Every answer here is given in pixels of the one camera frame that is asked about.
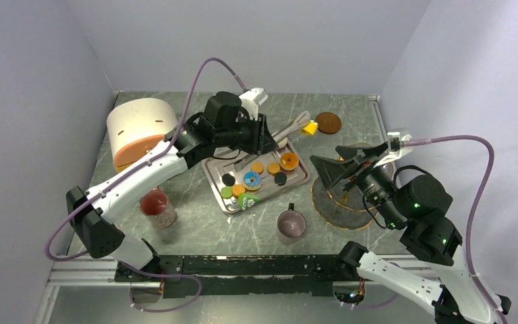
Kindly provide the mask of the orange donut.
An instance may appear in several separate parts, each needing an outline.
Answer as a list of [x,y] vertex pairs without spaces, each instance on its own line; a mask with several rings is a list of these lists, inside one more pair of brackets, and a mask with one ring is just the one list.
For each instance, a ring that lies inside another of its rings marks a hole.
[[294,171],[299,165],[299,158],[295,153],[283,153],[279,159],[279,165],[282,171]]

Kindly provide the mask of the black cookie right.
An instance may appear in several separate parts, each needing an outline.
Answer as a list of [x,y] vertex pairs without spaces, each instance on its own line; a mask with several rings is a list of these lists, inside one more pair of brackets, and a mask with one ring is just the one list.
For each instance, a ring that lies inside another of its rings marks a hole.
[[274,174],[273,179],[276,185],[283,186],[287,182],[287,174],[283,172],[277,172]]

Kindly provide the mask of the yellow cake piece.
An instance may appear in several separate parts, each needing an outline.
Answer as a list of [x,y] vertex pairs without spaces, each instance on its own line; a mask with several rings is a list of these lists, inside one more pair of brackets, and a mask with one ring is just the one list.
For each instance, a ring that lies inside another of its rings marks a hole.
[[318,123],[311,120],[306,126],[304,126],[300,132],[305,135],[313,136],[318,130]]

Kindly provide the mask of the orange biscuit front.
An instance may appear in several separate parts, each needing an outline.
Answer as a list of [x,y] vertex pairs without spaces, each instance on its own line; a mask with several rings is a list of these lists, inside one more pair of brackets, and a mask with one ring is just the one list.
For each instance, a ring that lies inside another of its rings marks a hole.
[[246,187],[242,184],[235,184],[231,187],[232,194],[234,197],[239,197],[241,194],[246,193]]

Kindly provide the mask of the blue sprinkled donut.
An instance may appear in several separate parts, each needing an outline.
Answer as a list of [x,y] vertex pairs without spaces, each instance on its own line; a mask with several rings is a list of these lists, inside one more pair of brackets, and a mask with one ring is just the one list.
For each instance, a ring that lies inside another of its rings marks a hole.
[[258,190],[262,186],[261,174],[253,171],[245,173],[243,176],[243,185],[246,187],[247,190]]

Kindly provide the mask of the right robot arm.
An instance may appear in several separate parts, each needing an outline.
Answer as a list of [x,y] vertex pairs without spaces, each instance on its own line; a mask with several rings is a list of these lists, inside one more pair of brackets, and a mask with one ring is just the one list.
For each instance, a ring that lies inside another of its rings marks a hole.
[[508,297],[492,293],[473,268],[470,235],[461,235],[447,217],[453,198],[427,171],[402,187],[381,165],[417,146],[415,140],[390,140],[364,148],[338,146],[339,159],[313,155],[310,161],[325,189],[338,183],[359,188],[363,203],[372,205],[388,230],[400,230],[400,241],[417,260],[429,266],[436,280],[427,280],[390,264],[365,246],[348,242],[338,256],[344,279],[363,277],[406,297],[434,316],[437,323],[505,323]]

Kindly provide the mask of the orange biscuit middle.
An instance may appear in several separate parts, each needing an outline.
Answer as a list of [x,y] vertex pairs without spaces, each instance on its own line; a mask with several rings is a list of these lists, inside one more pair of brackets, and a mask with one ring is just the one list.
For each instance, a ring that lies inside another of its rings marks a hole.
[[264,164],[261,163],[261,162],[254,162],[252,163],[251,165],[251,168],[250,168],[253,172],[256,172],[256,173],[259,173],[259,174],[262,174],[264,172]]

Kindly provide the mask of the small glass plate gold rim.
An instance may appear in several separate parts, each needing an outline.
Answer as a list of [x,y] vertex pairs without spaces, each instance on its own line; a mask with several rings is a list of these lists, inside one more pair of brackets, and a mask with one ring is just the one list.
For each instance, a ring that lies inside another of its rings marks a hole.
[[386,157],[388,144],[338,146],[336,151],[342,158],[338,181],[343,182],[343,189],[358,188],[363,201],[379,213],[392,209],[396,181],[388,164],[381,162]]

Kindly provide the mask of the purple mug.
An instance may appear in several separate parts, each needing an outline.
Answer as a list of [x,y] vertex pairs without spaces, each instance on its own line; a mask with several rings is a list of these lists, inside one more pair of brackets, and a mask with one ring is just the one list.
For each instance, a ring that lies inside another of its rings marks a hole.
[[277,238],[282,244],[297,242],[306,232],[306,218],[295,210],[295,204],[289,203],[287,209],[277,218]]

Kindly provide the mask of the brown coaster right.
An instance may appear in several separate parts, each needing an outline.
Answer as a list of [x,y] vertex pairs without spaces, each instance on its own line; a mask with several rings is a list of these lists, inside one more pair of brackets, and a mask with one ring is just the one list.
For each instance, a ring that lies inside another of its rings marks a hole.
[[328,111],[319,113],[315,122],[318,124],[318,131],[323,134],[336,134],[342,128],[341,118]]

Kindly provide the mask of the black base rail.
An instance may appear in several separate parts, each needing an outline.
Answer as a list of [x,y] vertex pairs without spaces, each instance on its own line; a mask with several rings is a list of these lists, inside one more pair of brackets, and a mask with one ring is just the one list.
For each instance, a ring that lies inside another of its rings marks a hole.
[[341,284],[356,289],[356,270],[333,254],[210,256],[162,255],[163,278],[135,273],[117,264],[114,280],[135,288],[163,288],[163,298],[248,294],[334,296]]

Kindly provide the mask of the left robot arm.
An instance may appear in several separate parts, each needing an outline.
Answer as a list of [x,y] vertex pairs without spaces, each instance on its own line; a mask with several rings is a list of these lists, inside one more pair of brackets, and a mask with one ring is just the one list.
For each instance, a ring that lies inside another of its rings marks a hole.
[[262,88],[239,96],[217,92],[202,112],[181,120],[166,139],[124,171],[93,188],[69,190],[69,223],[86,253],[94,259],[112,256],[131,265],[140,279],[154,279],[160,270],[156,252],[147,241],[124,234],[114,218],[158,185],[211,158],[219,148],[250,155],[275,151],[278,144],[265,114],[258,111],[267,97]]

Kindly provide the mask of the orange biscuit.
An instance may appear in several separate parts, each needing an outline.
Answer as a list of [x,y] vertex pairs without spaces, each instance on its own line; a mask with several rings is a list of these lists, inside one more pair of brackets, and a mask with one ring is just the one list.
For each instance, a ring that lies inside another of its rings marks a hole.
[[256,173],[259,173],[259,174],[262,174],[264,172],[264,164],[261,163],[261,162],[254,162],[252,163],[251,165],[251,168],[250,168],[253,172],[256,172]]
[[231,187],[232,194],[234,197],[239,197],[241,194],[246,193],[246,187],[242,184],[235,184]]
[[267,172],[271,175],[274,175],[280,171],[281,171],[281,166],[276,162],[269,163],[267,166]]

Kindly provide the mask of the green cake slice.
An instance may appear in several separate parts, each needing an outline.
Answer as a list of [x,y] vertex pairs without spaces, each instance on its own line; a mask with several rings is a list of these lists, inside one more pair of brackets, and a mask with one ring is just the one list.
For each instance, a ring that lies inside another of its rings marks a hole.
[[260,197],[249,192],[242,193],[237,198],[237,203],[242,210],[252,208],[260,201]]

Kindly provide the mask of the black cookie left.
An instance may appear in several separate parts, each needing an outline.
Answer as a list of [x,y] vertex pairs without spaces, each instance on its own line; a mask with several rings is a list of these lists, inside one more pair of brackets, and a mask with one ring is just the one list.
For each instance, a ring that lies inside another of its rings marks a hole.
[[233,186],[236,183],[235,177],[230,173],[224,173],[221,176],[221,181],[225,186]]

